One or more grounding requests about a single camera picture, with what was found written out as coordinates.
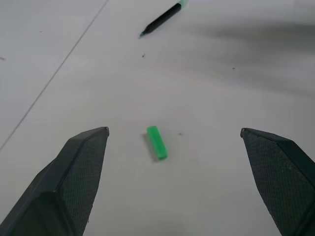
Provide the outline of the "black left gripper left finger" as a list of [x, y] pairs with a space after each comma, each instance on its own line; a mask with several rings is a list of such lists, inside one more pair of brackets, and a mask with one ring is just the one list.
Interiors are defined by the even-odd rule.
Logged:
[[108, 127], [70, 138], [0, 224], [0, 236], [82, 236], [98, 191]]

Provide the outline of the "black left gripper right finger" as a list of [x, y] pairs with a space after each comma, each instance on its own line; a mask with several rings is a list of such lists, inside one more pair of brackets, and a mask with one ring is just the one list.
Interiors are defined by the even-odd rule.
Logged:
[[282, 236], [315, 236], [315, 162], [292, 140], [242, 128], [260, 196]]

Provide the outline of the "green pen cap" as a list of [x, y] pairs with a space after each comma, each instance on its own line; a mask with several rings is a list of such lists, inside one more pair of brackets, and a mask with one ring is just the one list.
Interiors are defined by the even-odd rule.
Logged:
[[147, 128], [147, 135], [154, 149], [156, 158], [161, 161], [168, 157], [167, 148], [164, 144], [162, 136], [157, 126], [149, 126]]

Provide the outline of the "black pen with green end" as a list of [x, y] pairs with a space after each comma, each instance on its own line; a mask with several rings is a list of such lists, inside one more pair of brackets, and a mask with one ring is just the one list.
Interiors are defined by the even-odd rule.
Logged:
[[166, 21], [171, 19], [174, 15], [180, 12], [187, 4], [188, 0], [179, 0], [175, 5], [173, 5], [170, 9], [165, 11], [162, 15], [148, 24], [145, 29], [140, 33], [139, 38], [144, 37], [152, 32], [154, 32], [157, 28], [163, 25]]

